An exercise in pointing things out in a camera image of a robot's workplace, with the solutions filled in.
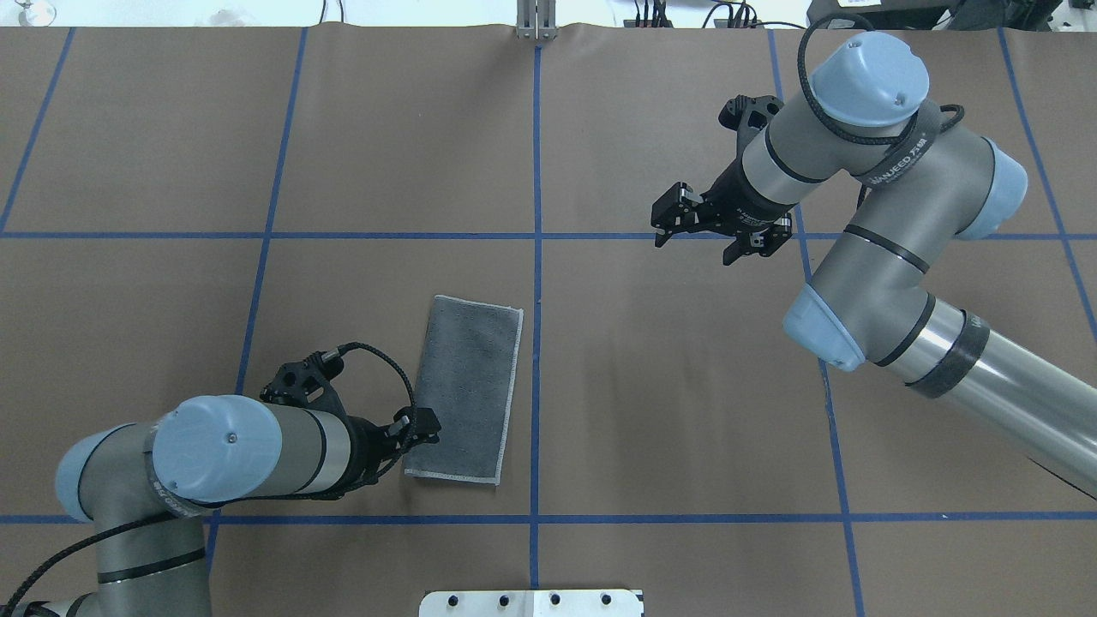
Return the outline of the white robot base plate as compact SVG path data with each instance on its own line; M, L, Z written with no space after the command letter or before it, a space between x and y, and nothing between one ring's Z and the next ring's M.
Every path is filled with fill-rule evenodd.
M420 602L419 616L645 616L641 590L443 590Z

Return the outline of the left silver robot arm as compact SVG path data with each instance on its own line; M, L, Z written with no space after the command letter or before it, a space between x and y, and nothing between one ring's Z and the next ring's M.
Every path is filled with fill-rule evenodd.
M63 457L63 509L95 532L16 587L4 616L210 616L212 511L247 500L340 500L374 484L412 446L436 444L432 410L392 424L238 395L195 396L156 422L89 436ZM97 587L73 601L27 601L63 559L95 547Z

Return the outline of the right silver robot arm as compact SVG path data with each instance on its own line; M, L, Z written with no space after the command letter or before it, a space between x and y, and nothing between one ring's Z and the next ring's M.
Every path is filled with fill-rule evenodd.
M736 156L709 190L669 188L651 207L655 245L712 231L730 265L770 256L791 213L835 173L862 187L853 218L800 289L782 326L819 360L887 368L924 399L943 399L1022 446L1034 464L1094 496L1094 388L921 288L949 242L977 242L1011 218L1028 175L995 141L929 97L904 40L846 15L853 36L815 70L798 46L800 94L740 96L719 121Z

